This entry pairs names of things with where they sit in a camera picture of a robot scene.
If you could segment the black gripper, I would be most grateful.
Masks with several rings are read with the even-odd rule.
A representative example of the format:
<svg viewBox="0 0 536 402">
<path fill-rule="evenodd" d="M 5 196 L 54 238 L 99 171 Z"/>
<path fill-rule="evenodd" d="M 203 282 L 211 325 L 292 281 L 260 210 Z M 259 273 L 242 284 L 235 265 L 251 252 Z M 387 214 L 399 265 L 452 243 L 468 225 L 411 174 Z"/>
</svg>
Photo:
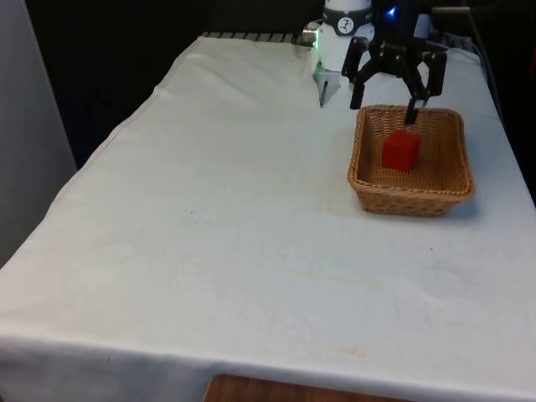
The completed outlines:
<svg viewBox="0 0 536 402">
<path fill-rule="evenodd" d="M 410 93 L 405 125 L 414 125 L 420 109 L 430 98 L 442 94 L 447 47 L 430 40 L 412 40 L 418 16 L 418 1 L 374 3 L 374 36 L 381 42 L 353 37 L 343 62 L 342 76 L 353 85 L 351 110 L 361 107 L 366 82 L 379 73 L 404 81 Z"/>
</svg>

